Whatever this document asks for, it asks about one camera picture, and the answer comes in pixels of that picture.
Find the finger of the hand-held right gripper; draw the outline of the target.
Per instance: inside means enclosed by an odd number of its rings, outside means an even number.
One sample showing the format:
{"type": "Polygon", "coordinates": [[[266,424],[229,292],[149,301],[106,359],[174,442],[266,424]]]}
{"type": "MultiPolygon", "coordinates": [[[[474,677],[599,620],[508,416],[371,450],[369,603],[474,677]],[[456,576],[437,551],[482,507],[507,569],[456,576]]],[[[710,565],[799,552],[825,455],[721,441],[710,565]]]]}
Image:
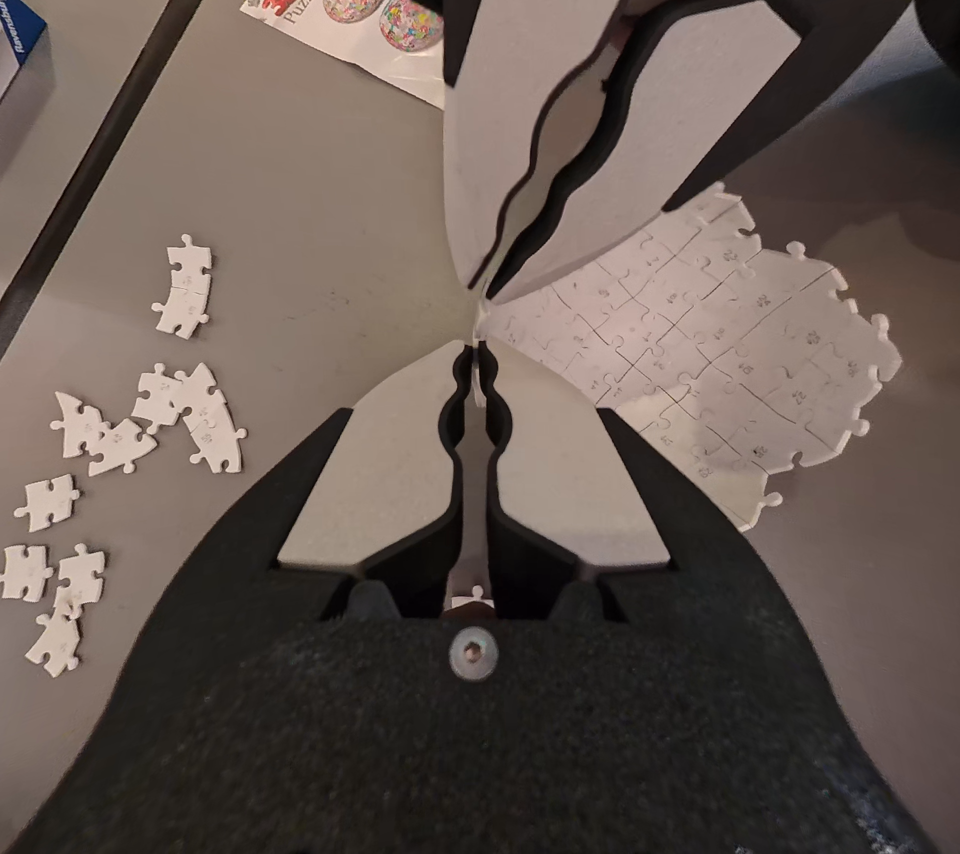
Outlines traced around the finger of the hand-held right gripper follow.
{"type": "Polygon", "coordinates": [[[638,25],[608,78],[602,115],[487,291],[508,303],[635,235],[801,43],[764,0],[684,0],[638,25]]]}
{"type": "Polygon", "coordinates": [[[623,1],[479,0],[442,118],[443,212],[465,288],[504,250],[549,110],[599,55],[623,1]]]}

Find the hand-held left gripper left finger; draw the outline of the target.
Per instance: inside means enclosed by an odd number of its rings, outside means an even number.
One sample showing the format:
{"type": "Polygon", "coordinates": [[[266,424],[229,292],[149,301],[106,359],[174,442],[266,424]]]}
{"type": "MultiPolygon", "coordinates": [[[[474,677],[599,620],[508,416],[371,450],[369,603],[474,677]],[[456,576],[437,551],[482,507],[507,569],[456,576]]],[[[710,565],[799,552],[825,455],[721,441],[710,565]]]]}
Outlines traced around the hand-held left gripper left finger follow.
{"type": "Polygon", "coordinates": [[[385,584],[400,613],[440,616],[463,539],[474,347],[453,340],[354,405],[278,554],[283,568],[385,584]]]}

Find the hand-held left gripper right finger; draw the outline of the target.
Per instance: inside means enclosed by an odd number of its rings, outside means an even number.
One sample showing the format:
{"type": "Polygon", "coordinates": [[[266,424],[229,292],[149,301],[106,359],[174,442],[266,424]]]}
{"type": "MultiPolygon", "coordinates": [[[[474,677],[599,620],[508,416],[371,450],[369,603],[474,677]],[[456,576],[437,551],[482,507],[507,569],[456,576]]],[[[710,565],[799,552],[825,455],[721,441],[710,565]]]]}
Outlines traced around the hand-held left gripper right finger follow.
{"type": "Polygon", "coordinates": [[[546,618],[569,584],[666,568],[668,549],[594,404],[501,340],[479,343],[478,383],[500,618],[546,618]]]}

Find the partly built white puzzle ball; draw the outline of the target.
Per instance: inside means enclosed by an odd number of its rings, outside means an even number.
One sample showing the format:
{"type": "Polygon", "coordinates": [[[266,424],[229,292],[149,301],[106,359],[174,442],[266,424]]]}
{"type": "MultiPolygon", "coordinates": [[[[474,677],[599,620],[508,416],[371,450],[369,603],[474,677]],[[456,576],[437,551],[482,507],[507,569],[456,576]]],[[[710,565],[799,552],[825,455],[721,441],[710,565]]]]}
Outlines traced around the partly built white puzzle ball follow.
{"type": "Polygon", "coordinates": [[[740,532],[781,503],[770,476],[869,431],[862,409],[903,363],[839,270],[755,227],[715,183],[541,289],[483,300],[474,326],[615,410],[740,532]]]}

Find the puzzle pieces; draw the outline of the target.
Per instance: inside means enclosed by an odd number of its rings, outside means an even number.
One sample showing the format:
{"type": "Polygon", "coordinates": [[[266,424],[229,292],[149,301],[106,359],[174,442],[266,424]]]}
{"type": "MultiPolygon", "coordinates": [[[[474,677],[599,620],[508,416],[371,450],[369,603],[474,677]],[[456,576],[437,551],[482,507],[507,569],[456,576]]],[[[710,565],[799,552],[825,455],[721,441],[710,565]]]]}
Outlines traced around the puzzle pieces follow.
{"type": "MultiPolygon", "coordinates": [[[[211,249],[181,236],[166,250],[169,291],[151,310],[155,328],[165,335],[191,339],[210,320],[209,302],[214,256],[211,249]]],[[[161,429],[183,425],[195,451],[191,464],[205,464],[213,474],[238,474],[243,469],[245,428],[234,422],[227,398],[209,366],[168,373],[156,363],[142,373],[130,415],[109,423],[100,409],[67,392],[54,393],[59,416],[50,429],[61,437],[66,460],[84,458],[87,477],[112,471],[132,474],[140,460],[158,448],[161,429]]],[[[56,679],[80,664],[81,619],[86,608],[100,602],[107,555],[78,543],[72,553],[51,565],[49,550],[40,544],[14,544],[2,550],[2,599],[27,604],[42,602],[55,581],[52,606],[36,618],[38,638],[25,653],[31,664],[56,679]]]]}

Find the colourful puzzle box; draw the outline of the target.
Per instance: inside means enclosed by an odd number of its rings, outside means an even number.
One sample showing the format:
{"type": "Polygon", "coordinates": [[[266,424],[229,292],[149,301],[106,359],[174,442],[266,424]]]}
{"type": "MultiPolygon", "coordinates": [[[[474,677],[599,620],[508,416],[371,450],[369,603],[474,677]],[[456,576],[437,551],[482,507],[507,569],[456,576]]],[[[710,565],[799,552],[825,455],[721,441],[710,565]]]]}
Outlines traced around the colourful puzzle box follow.
{"type": "Polygon", "coordinates": [[[55,87],[47,23],[23,0],[1,0],[1,175],[55,87]]]}

